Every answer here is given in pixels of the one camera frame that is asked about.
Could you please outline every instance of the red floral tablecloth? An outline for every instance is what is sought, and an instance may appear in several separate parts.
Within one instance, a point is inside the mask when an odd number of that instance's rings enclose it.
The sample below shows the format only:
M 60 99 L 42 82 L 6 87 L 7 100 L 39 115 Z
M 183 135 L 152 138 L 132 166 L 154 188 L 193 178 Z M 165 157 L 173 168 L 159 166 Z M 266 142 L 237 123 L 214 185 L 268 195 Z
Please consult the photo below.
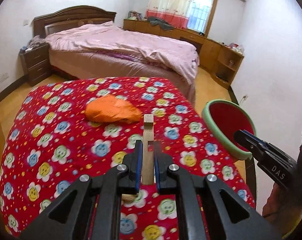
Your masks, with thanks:
M 143 120 L 101 124 L 85 119 L 86 104 L 107 94 L 154 114 L 155 139 L 176 164 L 193 174 L 216 174 L 255 207 L 230 155 L 167 79 L 66 81 L 33 88 L 9 133 L 0 172 L 1 210 L 9 233 L 19 236 L 80 175 L 102 175 L 133 152 Z M 120 239 L 176 240 L 176 217 L 174 196 L 142 186 L 135 201 L 122 206 Z

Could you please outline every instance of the orange cloth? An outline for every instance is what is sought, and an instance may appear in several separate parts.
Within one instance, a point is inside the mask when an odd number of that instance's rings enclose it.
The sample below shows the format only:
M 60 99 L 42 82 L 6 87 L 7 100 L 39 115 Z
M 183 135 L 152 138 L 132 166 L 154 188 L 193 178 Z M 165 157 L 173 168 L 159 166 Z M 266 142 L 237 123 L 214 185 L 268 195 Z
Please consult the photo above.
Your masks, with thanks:
M 106 95 L 87 104 L 85 116 L 91 122 L 132 123 L 141 119 L 142 112 L 129 101 Z

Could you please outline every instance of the wooden window frame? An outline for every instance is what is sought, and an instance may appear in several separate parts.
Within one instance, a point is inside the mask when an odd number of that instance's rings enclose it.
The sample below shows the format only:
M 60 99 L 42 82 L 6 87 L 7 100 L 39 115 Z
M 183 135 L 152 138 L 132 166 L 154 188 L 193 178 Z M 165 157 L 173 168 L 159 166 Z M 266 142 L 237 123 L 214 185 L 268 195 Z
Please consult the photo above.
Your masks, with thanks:
M 204 32 L 204 37 L 208 36 L 209 31 L 211 29 L 211 25 L 212 25 L 213 17 L 214 17 L 214 14 L 215 14 L 215 9 L 216 9 L 217 2 L 218 2 L 218 0 L 213 0 L 213 4 L 212 4 L 211 11 L 210 11 L 210 15 L 208 17 L 208 22 L 207 22 L 207 25 L 206 25 L 206 29 L 202 30 Z M 190 31 L 190 32 L 199 34 L 199 32 L 197 32 L 195 30 L 191 30 L 191 29 L 187 29 L 187 30 Z

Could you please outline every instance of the metal screw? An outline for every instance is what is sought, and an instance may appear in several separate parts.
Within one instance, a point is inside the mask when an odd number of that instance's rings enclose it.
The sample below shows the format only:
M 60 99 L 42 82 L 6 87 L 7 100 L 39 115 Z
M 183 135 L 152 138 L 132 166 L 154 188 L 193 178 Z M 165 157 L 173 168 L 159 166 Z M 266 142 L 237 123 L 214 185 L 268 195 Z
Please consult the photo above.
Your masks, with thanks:
M 179 169 L 179 165 L 176 165 L 176 164 L 171 164 L 169 166 L 169 170 L 170 171 L 177 171 Z
M 82 182 L 86 182 L 89 179 L 90 179 L 90 177 L 87 174 L 83 174 L 83 175 L 80 176 L 80 181 L 82 181 Z
M 207 180 L 210 182 L 214 182 L 217 180 L 217 177 L 214 174 L 209 174 L 206 177 L 207 177 Z
M 127 166 L 125 164 L 119 164 L 116 168 L 118 171 L 124 171 L 127 168 Z

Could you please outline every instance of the floral curtain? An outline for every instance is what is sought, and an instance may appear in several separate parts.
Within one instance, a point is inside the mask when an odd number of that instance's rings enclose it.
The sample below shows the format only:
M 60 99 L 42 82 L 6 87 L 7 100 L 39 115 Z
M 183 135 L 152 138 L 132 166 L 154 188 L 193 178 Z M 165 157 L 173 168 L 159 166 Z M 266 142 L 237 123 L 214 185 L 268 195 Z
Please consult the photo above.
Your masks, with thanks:
M 186 28 L 192 0 L 150 0 L 146 16 L 161 18 L 176 28 Z

